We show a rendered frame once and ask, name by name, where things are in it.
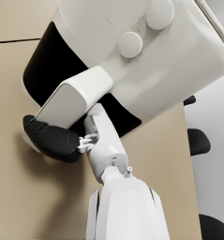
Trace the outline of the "pale air fryer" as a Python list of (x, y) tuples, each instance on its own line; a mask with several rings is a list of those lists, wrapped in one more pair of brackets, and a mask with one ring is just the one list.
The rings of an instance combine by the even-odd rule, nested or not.
[[(224, 75), (224, 29), (205, 1), (171, 0), (172, 22), (160, 31), (146, 22), (151, 1), (62, 0), (50, 22), (88, 68), (105, 72), (109, 92), (141, 119), (136, 128)], [(118, 49), (125, 32), (142, 38), (131, 59)]]

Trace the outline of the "black rounded object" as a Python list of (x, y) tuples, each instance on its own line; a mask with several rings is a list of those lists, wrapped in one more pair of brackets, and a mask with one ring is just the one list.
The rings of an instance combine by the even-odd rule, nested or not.
[(202, 240), (224, 240), (224, 223), (220, 220), (199, 215)]
[(183, 101), (184, 105), (193, 104), (195, 102), (196, 102), (196, 98), (194, 96), (191, 96)]
[(199, 129), (189, 128), (187, 130), (190, 155), (196, 156), (206, 154), (211, 149), (211, 144), (206, 135)]

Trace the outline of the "round white air fryer knob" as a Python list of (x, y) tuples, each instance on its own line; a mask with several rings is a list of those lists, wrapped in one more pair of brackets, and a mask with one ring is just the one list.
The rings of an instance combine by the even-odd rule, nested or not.
[(171, 0), (152, 0), (146, 11), (147, 25), (153, 30), (163, 30), (172, 22), (173, 14)]
[(118, 49), (121, 55), (131, 59), (142, 52), (142, 38), (135, 32), (125, 32), (118, 39)]

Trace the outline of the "air fryer drawer with handle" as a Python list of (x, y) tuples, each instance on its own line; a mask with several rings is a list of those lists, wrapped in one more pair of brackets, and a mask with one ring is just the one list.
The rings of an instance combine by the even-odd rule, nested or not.
[(84, 64), (51, 22), (22, 75), (22, 89), (38, 108), (35, 119), (56, 129), (47, 135), (39, 132), (29, 142), (46, 155), (64, 158), (68, 148), (61, 132), (66, 130), (74, 139), (84, 136), (85, 113), (97, 102), (120, 137), (138, 127), (141, 119), (109, 92), (111, 84), (100, 67)]

